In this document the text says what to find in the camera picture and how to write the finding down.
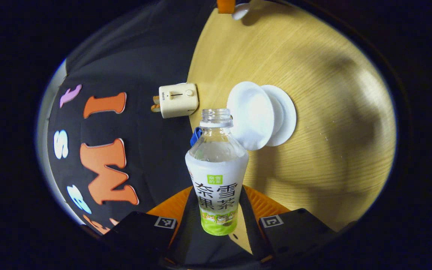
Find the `green label section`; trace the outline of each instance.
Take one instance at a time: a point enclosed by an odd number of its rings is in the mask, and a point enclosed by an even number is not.
[[[208,184],[210,185],[222,185],[223,176],[222,175],[209,175],[208,174]]]
[[[226,236],[232,233],[236,226],[238,225],[238,220],[233,218],[231,222],[226,224],[216,224],[215,222],[207,219],[201,219],[201,226],[205,232],[211,234],[212,236]]]

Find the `wood grain surface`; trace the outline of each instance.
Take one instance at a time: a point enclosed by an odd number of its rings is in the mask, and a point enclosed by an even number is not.
[[[389,91],[370,60],[325,22],[296,7],[250,4],[240,21],[214,10],[199,37],[187,77],[199,93],[192,128],[202,109],[225,108],[239,82],[286,91],[295,132],[283,145],[250,152],[244,184],[338,231],[365,213],[391,170]]]

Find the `bottle label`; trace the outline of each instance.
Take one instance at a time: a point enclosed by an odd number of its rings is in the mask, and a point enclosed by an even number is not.
[[[185,158],[198,198],[203,229],[213,236],[233,232],[248,154],[224,162],[197,160],[189,152]]]

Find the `white dish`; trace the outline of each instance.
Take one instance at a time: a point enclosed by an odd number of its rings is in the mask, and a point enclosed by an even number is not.
[[[277,126],[275,127],[273,135],[266,144],[267,146],[278,146],[286,142],[296,128],[296,108],[290,96],[281,88],[274,85],[262,85],[261,88],[281,105],[282,114],[275,114],[275,121],[278,124],[280,123],[281,126],[279,129],[277,129]]]
[[[240,82],[229,93],[226,107],[233,117],[231,133],[250,151],[263,148],[275,126],[275,113],[268,94],[253,82]]]

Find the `plastic bottle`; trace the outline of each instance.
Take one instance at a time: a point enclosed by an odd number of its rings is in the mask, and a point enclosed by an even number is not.
[[[249,155],[230,128],[229,109],[203,109],[202,135],[186,154],[187,169],[201,212],[201,226],[213,236],[225,236],[237,226],[243,178]]]

